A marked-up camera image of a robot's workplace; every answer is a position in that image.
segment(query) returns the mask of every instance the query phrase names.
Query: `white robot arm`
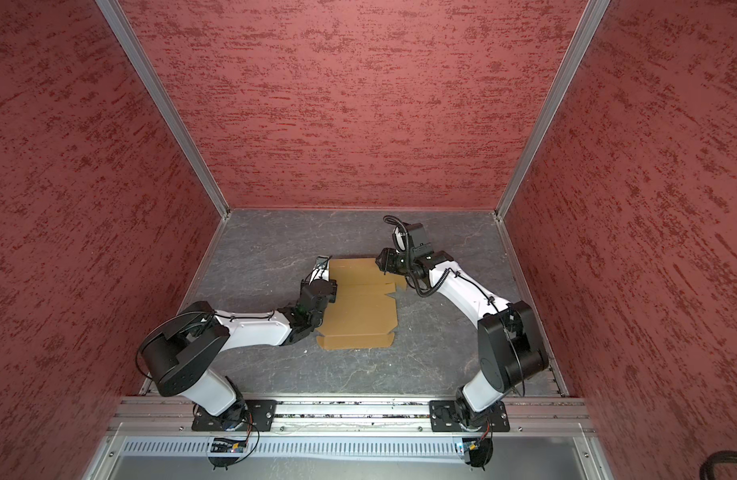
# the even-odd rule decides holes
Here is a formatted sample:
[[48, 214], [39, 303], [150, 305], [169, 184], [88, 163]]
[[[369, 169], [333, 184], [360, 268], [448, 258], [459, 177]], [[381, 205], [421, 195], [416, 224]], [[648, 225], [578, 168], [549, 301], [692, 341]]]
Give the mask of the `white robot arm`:
[[376, 258], [379, 270], [406, 277], [420, 296], [446, 296], [478, 332], [480, 370], [457, 391], [456, 417], [465, 428], [478, 427], [507, 392], [549, 366], [539, 324], [526, 302], [510, 303], [465, 274], [443, 251], [433, 250], [422, 224], [406, 224], [396, 216], [394, 248]]
[[137, 354], [145, 360], [160, 395], [189, 398], [202, 416], [216, 420], [211, 423], [215, 430], [238, 428], [246, 404], [229, 379], [210, 368], [211, 362], [220, 352], [242, 346], [290, 345], [318, 328], [326, 306], [336, 299], [336, 282], [328, 279], [329, 260], [318, 257], [294, 304], [266, 313], [232, 313], [195, 302], [154, 329]]

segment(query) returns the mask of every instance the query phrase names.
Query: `cardboard sheet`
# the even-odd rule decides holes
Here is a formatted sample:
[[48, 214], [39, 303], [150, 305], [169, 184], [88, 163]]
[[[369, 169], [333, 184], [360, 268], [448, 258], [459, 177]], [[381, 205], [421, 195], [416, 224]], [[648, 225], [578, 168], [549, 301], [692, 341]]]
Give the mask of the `cardboard sheet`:
[[328, 278], [336, 280], [336, 302], [325, 309], [318, 345], [324, 350], [389, 347], [397, 326], [395, 299], [406, 288], [400, 275], [383, 274], [373, 258], [331, 260]]

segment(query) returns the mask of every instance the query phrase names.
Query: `black hose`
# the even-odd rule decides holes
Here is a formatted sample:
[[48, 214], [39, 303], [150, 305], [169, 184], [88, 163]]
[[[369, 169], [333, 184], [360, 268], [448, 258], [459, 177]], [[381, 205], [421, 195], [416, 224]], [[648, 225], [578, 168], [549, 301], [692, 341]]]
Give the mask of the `black hose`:
[[[417, 278], [416, 274], [413, 272], [413, 267], [411, 264], [411, 245], [409, 244], [408, 239], [410, 236], [408, 235], [408, 229], [406, 228], [406, 225], [403, 223], [403, 221], [399, 218], [397, 218], [394, 215], [384, 215], [384, 223], [395, 225], [402, 233], [403, 238], [403, 253], [405, 254], [405, 264], [406, 264], [406, 283], [408, 283], [409, 286], [412, 286], [414, 290], [416, 290], [416, 293], [421, 297], [427, 297], [432, 295], [433, 293], [437, 292], [440, 287], [443, 285], [443, 282], [446, 281], [446, 278], [448, 278], [448, 274], [450, 274], [451, 270], [446, 269], [443, 272], [443, 275], [440, 276], [440, 279], [429, 289], [422, 290], [419, 286], [419, 279]], [[393, 242], [395, 245], [395, 250], [397, 250], [397, 239], [394, 238], [394, 232], [393, 232]]]
[[715, 480], [715, 466], [719, 463], [737, 464], [737, 452], [720, 450], [707, 457], [707, 460], [699, 468], [700, 480]]

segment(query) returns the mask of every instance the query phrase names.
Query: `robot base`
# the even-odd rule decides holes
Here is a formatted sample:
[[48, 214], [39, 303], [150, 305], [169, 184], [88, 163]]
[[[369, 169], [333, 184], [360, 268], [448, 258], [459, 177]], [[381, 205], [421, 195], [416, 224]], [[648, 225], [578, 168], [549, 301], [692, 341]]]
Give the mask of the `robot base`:
[[492, 432], [509, 431], [507, 410], [502, 402], [465, 419], [457, 414], [455, 400], [433, 400], [430, 402], [430, 422], [433, 432], [485, 432], [486, 422], [490, 422]]
[[213, 416], [201, 406], [196, 406], [192, 419], [193, 432], [235, 432], [248, 428], [248, 420], [259, 432], [269, 432], [275, 418], [275, 400], [243, 400], [236, 402], [218, 416]]

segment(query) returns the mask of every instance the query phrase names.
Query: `red textured wall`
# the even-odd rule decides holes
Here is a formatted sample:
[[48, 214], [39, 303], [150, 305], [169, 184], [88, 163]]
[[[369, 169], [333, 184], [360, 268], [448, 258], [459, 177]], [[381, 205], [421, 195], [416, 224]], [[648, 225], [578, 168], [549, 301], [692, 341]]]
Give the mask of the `red textured wall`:
[[233, 207], [491, 208], [585, 0], [122, 0]]
[[737, 2], [614, 0], [507, 227], [617, 480], [737, 449]]
[[0, 0], [0, 478], [78, 478], [219, 216], [92, 1]]

